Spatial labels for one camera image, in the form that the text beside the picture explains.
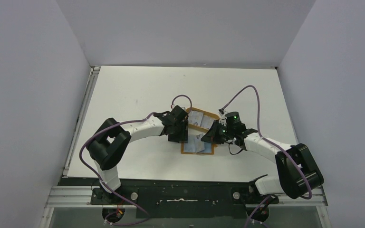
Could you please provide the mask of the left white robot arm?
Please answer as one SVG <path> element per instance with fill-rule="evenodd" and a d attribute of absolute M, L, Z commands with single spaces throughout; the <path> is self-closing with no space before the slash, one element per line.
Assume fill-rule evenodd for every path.
<path fill-rule="evenodd" d="M 173 143 L 186 142 L 188 112 L 177 105 L 171 111 L 153 112 L 141 120 L 120 123 L 108 118 L 82 146 L 81 150 L 87 150 L 95 162 L 96 168 L 92 171 L 98 176 L 104 189 L 103 198 L 108 203 L 116 204 L 122 197 L 117 165 L 128 145 L 140 139 L 163 135 Z"/>

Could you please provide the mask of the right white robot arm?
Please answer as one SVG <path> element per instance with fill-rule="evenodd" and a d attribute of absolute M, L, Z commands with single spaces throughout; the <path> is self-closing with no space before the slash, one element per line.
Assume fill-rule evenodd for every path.
<path fill-rule="evenodd" d="M 281 143 L 262 136 L 258 130 L 247 128 L 238 112 L 226 114 L 223 120 L 215 120 L 201 141 L 234 144 L 242 151 L 254 152 L 276 165 L 276 176 L 263 175 L 253 180 L 248 196 L 255 203 L 262 202 L 268 194 L 286 194 L 292 199 L 309 198 L 310 191 L 324 183 L 305 144 Z"/>

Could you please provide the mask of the orange leather card holder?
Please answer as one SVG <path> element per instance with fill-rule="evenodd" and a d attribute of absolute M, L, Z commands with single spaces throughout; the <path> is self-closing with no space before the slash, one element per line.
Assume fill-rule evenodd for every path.
<path fill-rule="evenodd" d="M 188 141 L 181 143 L 181 154 L 208 154 L 213 155 L 216 144 L 201 141 L 201 134 L 189 134 Z"/>

